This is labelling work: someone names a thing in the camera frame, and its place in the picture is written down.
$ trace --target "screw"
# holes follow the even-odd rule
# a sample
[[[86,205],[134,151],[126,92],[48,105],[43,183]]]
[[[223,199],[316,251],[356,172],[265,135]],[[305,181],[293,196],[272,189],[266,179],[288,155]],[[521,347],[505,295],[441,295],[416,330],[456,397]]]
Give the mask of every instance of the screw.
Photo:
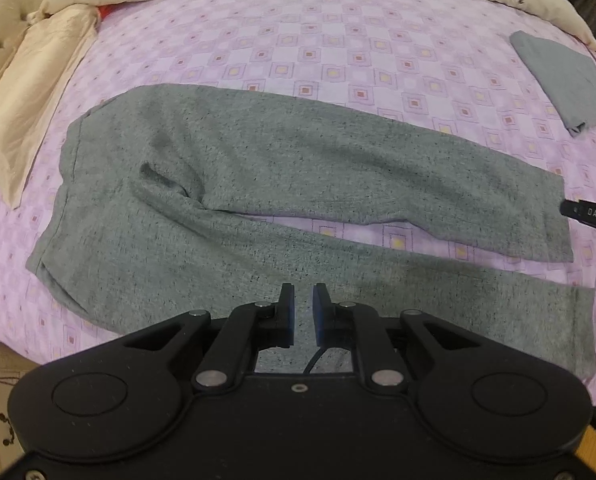
[[[46,480],[44,475],[40,471],[31,469],[25,473],[25,480]]]
[[[398,370],[378,370],[372,374],[372,381],[380,386],[398,386],[404,380],[404,375]]]
[[[227,374],[220,370],[205,370],[196,376],[196,382],[208,388],[221,386],[227,382]]]

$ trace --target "pink bed sheet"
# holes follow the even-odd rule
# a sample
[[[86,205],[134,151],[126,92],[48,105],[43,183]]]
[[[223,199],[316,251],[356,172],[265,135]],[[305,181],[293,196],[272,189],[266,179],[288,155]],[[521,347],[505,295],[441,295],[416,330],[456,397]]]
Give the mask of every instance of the pink bed sheet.
[[[561,174],[568,198],[596,201],[596,128],[577,139],[566,132],[510,46],[515,30],[587,53],[553,25],[485,0],[155,0],[115,10],[60,101],[22,206],[0,200],[0,340],[47,362],[115,337],[57,304],[24,265],[52,214],[67,126],[135,86],[204,84],[339,104],[508,153]],[[406,223],[265,220],[596,288],[596,230],[573,221],[575,261],[545,264]],[[596,330],[596,301],[590,316]],[[596,375],[588,387],[596,400]]]

